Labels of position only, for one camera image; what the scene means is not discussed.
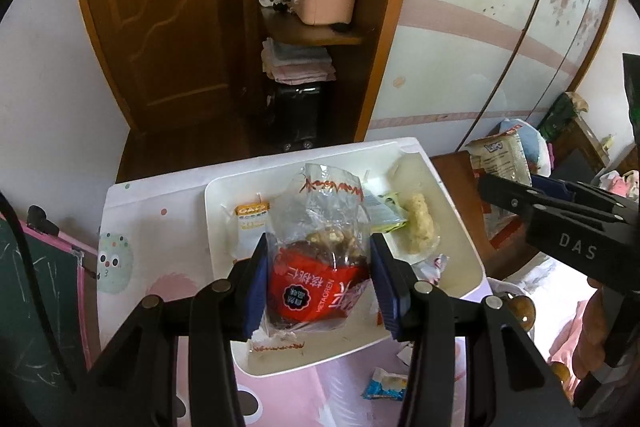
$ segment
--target blue gripper pad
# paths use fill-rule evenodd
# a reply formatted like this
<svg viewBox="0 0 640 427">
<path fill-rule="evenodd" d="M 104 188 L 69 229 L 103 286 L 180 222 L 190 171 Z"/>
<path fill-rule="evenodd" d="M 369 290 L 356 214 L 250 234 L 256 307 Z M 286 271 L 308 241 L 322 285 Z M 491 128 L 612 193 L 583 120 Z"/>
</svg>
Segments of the blue gripper pad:
<svg viewBox="0 0 640 427">
<path fill-rule="evenodd" d="M 248 339 L 260 327 L 262 314 L 267 304 L 268 250 L 268 237 L 263 233 L 245 272 L 245 277 L 250 279 L 242 281 L 242 286 L 244 286 L 244 291 L 246 292 L 246 296 L 241 296 L 244 298 L 242 332 Z"/>
<path fill-rule="evenodd" d="M 566 188 L 564 182 L 559 180 L 552 180 L 551 178 L 534 174 L 531 177 L 531 186 L 542 190 L 550 198 L 556 198 L 562 201 L 574 201 L 574 193 Z"/>
<path fill-rule="evenodd" d="M 371 235 L 371 280 L 385 328 L 394 339 L 402 336 L 401 318 L 411 307 L 411 293 L 381 233 Z"/>
</svg>

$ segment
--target walnut snack bag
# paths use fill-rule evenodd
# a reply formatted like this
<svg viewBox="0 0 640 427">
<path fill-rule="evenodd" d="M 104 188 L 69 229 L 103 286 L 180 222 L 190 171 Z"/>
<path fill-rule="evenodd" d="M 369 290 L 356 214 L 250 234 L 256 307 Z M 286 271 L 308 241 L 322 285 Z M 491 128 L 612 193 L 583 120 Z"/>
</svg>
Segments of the walnut snack bag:
<svg viewBox="0 0 640 427">
<path fill-rule="evenodd" d="M 531 186 L 531 175 L 527 166 L 520 137 L 515 131 L 473 140 L 466 145 L 471 156 L 471 166 L 476 178 L 494 174 L 522 185 Z M 500 245 L 513 235 L 521 220 L 508 210 L 482 202 L 484 229 L 494 246 Z"/>
<path fill-rule="evenodd" d="M 279 331 L 338 327 L 369 281 L 369 217 L 357 176 L 306 164 L 271 204 L 267 316 Z"/>
</svg>

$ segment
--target cabinet shelf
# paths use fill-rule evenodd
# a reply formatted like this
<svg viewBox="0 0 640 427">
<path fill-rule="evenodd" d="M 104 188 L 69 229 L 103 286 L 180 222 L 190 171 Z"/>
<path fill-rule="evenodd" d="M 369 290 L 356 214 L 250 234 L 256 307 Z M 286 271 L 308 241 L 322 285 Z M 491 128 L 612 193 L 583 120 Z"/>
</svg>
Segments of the cabinet shelf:
<svg viewBox="0 0 640 427">
<path fill-rule="evenodd" d="M 267 33 L 275 41 L 297 46 L 338 46 L 362 44 L 364 36 L 357 30 L 338 33 L 330 26 L 308 26 L 297 15 L 260 8 Z"/>
</svg>

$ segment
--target white tray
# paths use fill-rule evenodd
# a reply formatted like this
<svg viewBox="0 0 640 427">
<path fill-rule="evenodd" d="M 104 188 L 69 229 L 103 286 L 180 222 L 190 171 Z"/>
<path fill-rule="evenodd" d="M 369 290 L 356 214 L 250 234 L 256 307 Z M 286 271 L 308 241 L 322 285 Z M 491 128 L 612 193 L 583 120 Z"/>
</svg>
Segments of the white tray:
<svg viewBox="0 0 640 427">
<path fill-rule="evenodd" d="M 415 138 L 349 144 L 325 149 L 293 152 L 238 162 L 238 173 L 217 178 L 207 185 L 205 206 L 211 264 L 216 279 L 227 277 L 232 256 L 227 227 L 229 215 L 242 203 L 269 200 L 280 194 L 305 163 L 339 167 L 359 176 L 375 194 L 394 191 L 401 200 L 421 192 L 440 228 L 438 253 L 449 256 L 440 288 L 452 297 L 473 292 L 482 282 L 484 267 L 440 177 Z M 395 238 L 385 234 L 392 253 L 405 257 Z M 335 331 L 300 336 L 302 349 L 251 351 L 248 343 L 232 343 L 236 365 L 253 377 L 286 373 L 325 360 L 335 359 L 386 339 L 389 334 L 371 320 L 375 299 L 369 285 L 345 325 Z"/>
</svg>

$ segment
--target blue wrapper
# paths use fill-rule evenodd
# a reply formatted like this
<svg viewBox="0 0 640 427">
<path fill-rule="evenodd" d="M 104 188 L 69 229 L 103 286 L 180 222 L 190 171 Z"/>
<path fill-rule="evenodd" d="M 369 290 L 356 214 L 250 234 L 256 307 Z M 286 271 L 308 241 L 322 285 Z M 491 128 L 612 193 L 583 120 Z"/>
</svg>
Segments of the blue wrapper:
<svg viewBox="0 0 640 427">
<path fill-rule="evenodd" d="M 362 397 L 366 400 L 388 398 L 402 401 L 406 392 L 407 379 L 407 375 L 395 375 L 377 367 Z"/>
</svg>

